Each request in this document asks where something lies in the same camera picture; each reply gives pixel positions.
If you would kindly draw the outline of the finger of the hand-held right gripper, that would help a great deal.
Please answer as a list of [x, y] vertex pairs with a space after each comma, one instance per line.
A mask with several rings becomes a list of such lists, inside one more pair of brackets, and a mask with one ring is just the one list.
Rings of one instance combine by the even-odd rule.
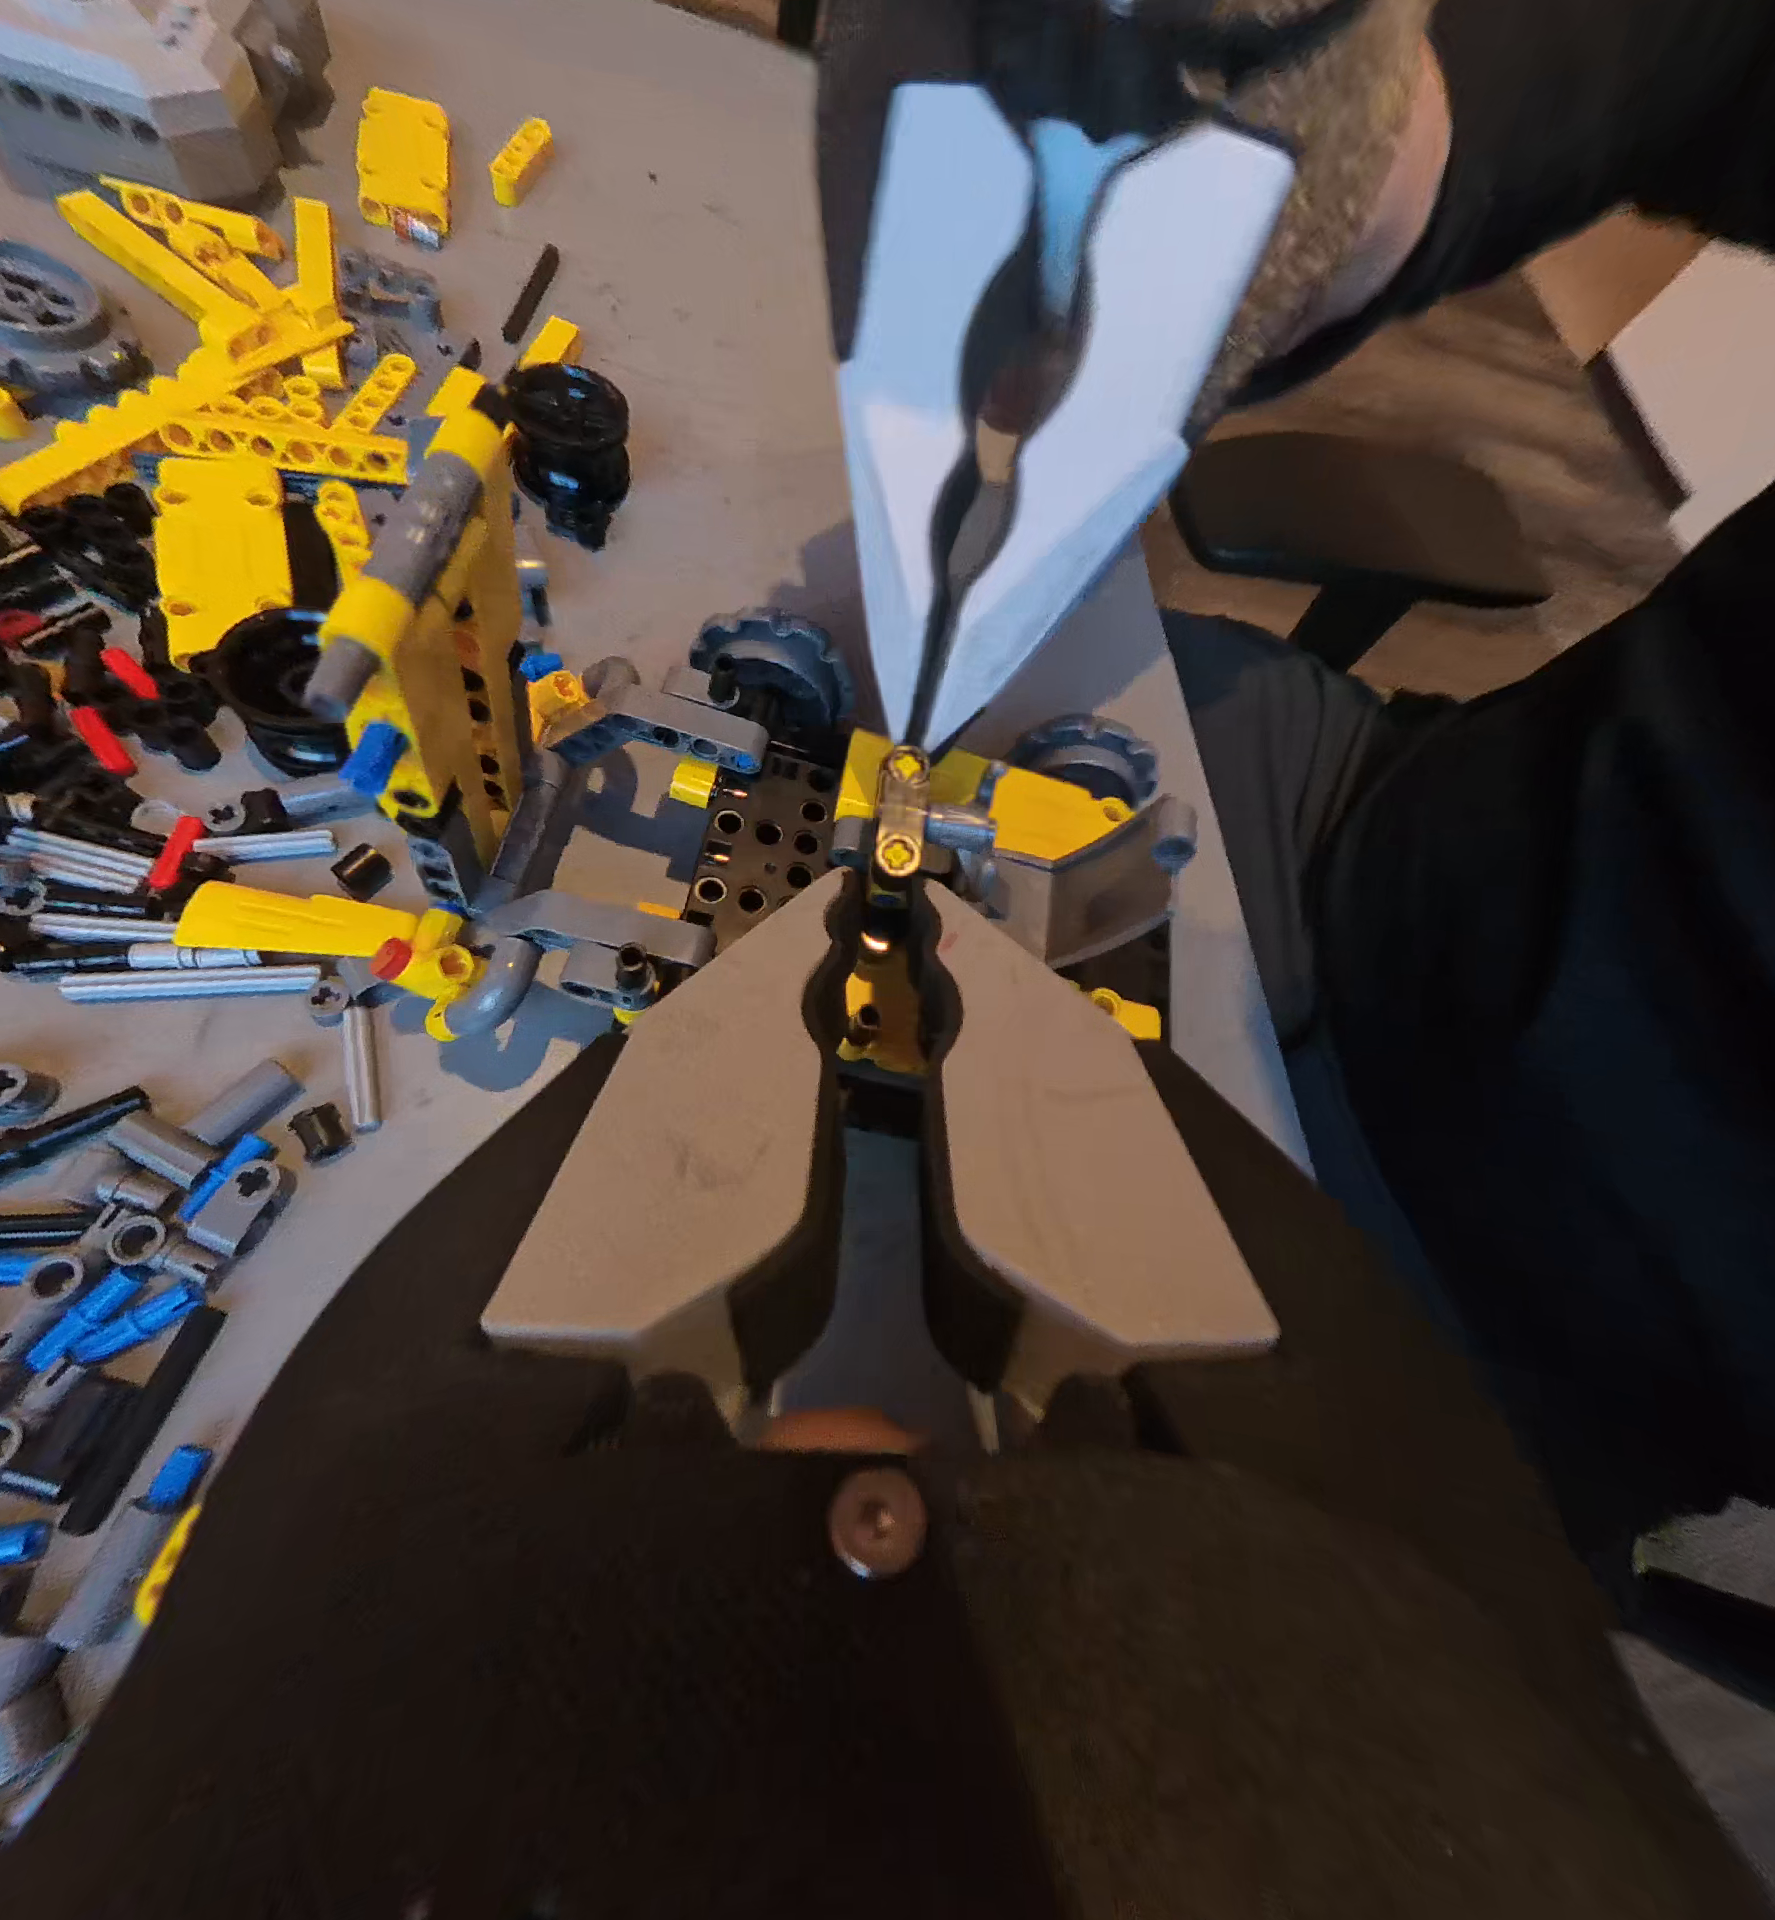
[[1005, 533], [957, 599], [923, 696], [938, 751], [1000, 696], [1114, 565], [1187, 457], [1187, 424], [1297, 175], [1224, 118], [1125, 160], [1083, 231], [1080, 349], [1023, 437]]
[[947, 568], [977, 489], [969, 343], [1031, 208], [1027, 146], [981, 85], [893, 92], [836, 372], [866, 639], [892, 739], [947, 732]]

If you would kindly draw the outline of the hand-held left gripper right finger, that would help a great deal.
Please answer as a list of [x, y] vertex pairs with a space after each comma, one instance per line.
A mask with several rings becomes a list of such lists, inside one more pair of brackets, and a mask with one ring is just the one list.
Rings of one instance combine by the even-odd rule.
[[1251, 1359], [1278, 1321], [1138, 1042], [934, 881], [914, 900], [924, 1315], [976, 1391]]

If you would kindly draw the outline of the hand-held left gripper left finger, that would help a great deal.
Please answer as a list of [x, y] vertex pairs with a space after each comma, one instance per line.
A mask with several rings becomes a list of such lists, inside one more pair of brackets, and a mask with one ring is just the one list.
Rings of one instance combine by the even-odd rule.
[[850, 875], [835, 869], [616, 1044], [485, 1336], [763, 1405], [832, 1307]]

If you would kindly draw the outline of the short black holed beam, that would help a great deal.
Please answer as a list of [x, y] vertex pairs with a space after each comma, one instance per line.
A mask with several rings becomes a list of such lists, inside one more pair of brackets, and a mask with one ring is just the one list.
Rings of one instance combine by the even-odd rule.
[[909, 888], [923, 871], [928, 818], [928, 759], [909, 743], [883, 754], [874, 808], [872, 874], [880, 890]]

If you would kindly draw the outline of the yellow toy vehicle assembly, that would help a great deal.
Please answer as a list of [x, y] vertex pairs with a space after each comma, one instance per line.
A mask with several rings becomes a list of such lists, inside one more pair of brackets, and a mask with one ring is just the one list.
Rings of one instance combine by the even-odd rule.
[[[323, 615], [306, 708], [346, 729], [348, 786], [410, 837], [427, 911], [375, 915], [326, 951], [364, 986], [418, 998], [455, 1042], [511, 1020], [541, 962], [560, 989], [620, 1024], [665, 1002], [825, 874], [857, 878], [889, 745], [853, 729], [846, 661], [784, 612], [715, 619], [660, 692], [628, 661], [530, 686], [517, 671], [511, 417], [500, 390], [440, 415], [419, 469]], [[632, 745], [682, 759], [675, 795], [707, 811], [707, 845], [675, 916], [582, 900], [544, 884], [568, 791]], [[1155, 793], [1136, 732], [1076, 713], [1009, 759], [952, 751], [928, 803], [997, 823], [981, 868], [923, 875], [1071, 982], [1139, 1042], [1164, 1039], [1164, 982], [1103, 979], [1105, 962], [1161, 937], [1174, 879], [1197, 851], [1194, 811]], [[927, 1072], [906, 938], [844, 984], [836, 1056], [912, 1082]]]

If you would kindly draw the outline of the grey desk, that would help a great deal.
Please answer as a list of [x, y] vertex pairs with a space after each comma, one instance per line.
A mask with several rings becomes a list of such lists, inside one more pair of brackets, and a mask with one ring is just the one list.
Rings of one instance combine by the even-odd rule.
[[[846, 518], [802, 61], [646, 5], [366, 5], [458, 102], [564, 108], [596, 361], [644, 403], [640, 529], [592, 612], [702, 612]], [[502, 1351], [476, 1317], [582, 1082], [489, 1097], [412, 1042], [394, 1121], [303, 1165], [229, 1280], [189, 1427], [261, 1386], [155, 1624], [35, 1688], [82, 1726], [0, 1842], [0, 1916], [1069, 1916], [1000, 1685], [1128, 1679], [1180, 1547], [1254, 1490], [1139, 1444], [1114, 1388], [1014, 1455], [743, 1447], [687, 1382]], [[924, 1500], [914, 1563], [828, 1544], [854, 1476]]]

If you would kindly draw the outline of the person's right hand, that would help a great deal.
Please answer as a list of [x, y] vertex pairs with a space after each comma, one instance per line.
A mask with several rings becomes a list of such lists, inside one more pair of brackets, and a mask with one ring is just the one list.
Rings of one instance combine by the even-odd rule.
[[1340, 323], [1378, 301], [1420, 248], [1452, 152], [1452, 108], [1438, 58], [1421, 45], [1420, 79], [1354, 250], [1327, 282], [1323, 321]]

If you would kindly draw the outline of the black spoked wheel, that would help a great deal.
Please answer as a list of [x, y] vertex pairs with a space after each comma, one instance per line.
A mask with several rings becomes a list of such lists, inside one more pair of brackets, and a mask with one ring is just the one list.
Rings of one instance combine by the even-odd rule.
[[630, 404], [585, 367], [528, 367], [506, 380], [511, 459], [546, 527], [600, 552], [632, 491]]

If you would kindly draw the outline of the person's leg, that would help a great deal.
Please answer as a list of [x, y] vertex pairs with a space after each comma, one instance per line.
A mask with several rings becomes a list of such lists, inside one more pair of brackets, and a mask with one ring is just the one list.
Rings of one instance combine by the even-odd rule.
[[1349, 1211], [1385, 1197], [1321, 1004], [1316, 884], [1352, 808], [1435, 703], [1385, 697], [1249, 622], [1160, 614], [1310, 1170]]

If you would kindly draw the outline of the dark grey joint connector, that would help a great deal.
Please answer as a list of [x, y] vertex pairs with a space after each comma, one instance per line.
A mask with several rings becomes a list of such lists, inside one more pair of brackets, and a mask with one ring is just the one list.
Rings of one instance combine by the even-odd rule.
[[356, 248], [337, 248], [335, 272], [344, 316], [419, 332], [443, 328], [441, 292], [429, 275]]

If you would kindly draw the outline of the yellow motor block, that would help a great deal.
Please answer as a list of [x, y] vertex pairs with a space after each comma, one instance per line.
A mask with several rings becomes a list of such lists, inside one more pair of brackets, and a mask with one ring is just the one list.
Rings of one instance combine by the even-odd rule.
[[434, 102], [391, 88], [364, 94], [356, 135], [363, 221], [438, 252], [450, 236], [453, 129]]

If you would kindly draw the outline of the pile of mixed small pieces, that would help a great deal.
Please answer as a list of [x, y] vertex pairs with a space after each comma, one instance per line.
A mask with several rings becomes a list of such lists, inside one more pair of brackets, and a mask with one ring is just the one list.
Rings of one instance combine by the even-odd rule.
[[134, 1595], [281, 1365], [380, 1242], [546, 1079], [375, 1007], [348, 1077], [340, 963], [424, 920], [403, 837], [253, 833], [242, 722], [168, 655], [76, 619], [116, 718], [212, 718], [225, 786], [144, 795], [84, 740], [0, 730], [0, 1841], [138, 1643]]

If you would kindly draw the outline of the pile of yellow building pieces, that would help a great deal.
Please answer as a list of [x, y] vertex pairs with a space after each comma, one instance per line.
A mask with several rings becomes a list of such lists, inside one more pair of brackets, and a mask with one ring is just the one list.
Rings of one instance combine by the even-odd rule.
[[380, 356], [342, 397], [316, 374], [340, 364], [354, 319], [337, 302], [329, 208], [295, 205], [293, 250], [263, 221], [104, 181], [56, 201], [78, 240], [198, 332], [196, 349], [90, 407], [38, 428], [0, 387], [0, 437], [32, 452], [0, 469], [0, 610], [27, 590], [8, 555], [35, 547], [76, 585], [123, 610], [155, 610], [175, 668], [255, 612], [288, 610], [291, 479], [349, 492], [400, 492], [415, 457], [400, 404], [414, 354]]

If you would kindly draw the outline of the grey battery box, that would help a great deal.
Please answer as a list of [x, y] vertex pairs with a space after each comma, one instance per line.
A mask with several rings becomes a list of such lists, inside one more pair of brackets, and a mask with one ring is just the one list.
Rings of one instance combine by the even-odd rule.
[[318, 3], [0, 3], [0, 148], [249, 205], [331, 108]]

